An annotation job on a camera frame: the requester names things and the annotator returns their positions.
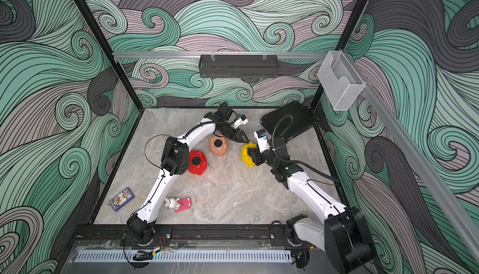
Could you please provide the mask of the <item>red piggy bank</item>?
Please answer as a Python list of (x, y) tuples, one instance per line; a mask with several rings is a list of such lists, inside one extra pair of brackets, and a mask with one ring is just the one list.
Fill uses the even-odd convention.
[(188, 171), (191, 174), (203, 175), (207, 170), (207, 158), (202, 151), (193, 150), (190, 152), (190, 165), (188, 166)]

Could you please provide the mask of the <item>black plug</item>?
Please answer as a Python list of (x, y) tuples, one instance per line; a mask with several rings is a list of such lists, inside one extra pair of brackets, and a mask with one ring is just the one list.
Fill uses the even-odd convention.
[(215, 139), (213, 145), (217, 148), (220, 148), (223, 146), (223, 141), (221, 139)]
[(195, 156), (193, 159), (192, 159), (192, 164), (197, 166), (197, 165), (200, 165), (202, 163), (202, 159), (198, 156)]

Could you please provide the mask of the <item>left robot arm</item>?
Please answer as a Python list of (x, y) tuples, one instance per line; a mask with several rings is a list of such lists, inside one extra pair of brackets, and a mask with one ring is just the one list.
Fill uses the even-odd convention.
[(159, 172), (153, 187), (142, 206), (127, 220), (130, 233), (140, 245), (148, 245), (153, 240), (154, 225), (160, 206), (165, 202), (173, 184), (184, 174), (190, 165), (190, 151), (204, 138), (219, 132), (222, 136), (237, 143), (247, 144), (249, 139), (240, 126), (248, 122), (244, 114), (237, 114), (228, 103), (220, 104), (214, 113), (206, 113), (203, 119), (190, 130), (178, 137), (170, 136), (165, 142)]

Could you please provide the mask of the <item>yellow piggy bank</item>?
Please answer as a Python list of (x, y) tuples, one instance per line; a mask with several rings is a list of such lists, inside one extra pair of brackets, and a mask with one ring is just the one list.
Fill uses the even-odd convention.
[(243, 163), (246, 164), (247, 166), (254, 167), (255, 163), (253, 162), (252, 157), (248, 153), (248, 151), (250, 149), (258, 149), (258, 146), (254, 143), (251, 143), (251, 142), (248, 143), (248, 144), (245, 144), (241, 148), (241, 159), (242, 159)]

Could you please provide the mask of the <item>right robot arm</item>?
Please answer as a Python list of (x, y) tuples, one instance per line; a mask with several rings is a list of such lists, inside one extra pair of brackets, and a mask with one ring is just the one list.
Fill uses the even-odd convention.
[(257, 145), (249, 143), (243, 146), (241, 155), (243, 162), (251, 167), (269, 165), (276, 180), (296, 194), (319, 219), (315, 222), (299, 215), (288, 220), (291, 244), (310, 244), (324, 251), (341, 274), (348, 274), (374, 260), (374, 244), (364, 214), (328, 195), (299, 162), (288, 159), (284, 149), (260, 151)]

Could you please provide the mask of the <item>peach piggy bank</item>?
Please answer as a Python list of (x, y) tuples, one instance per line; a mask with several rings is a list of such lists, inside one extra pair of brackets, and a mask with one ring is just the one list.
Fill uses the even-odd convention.
[(213, 155), (222, 157), (228, 152), (228, 139), (226, 137), (213, 136), (210, 138), (208, 145)]

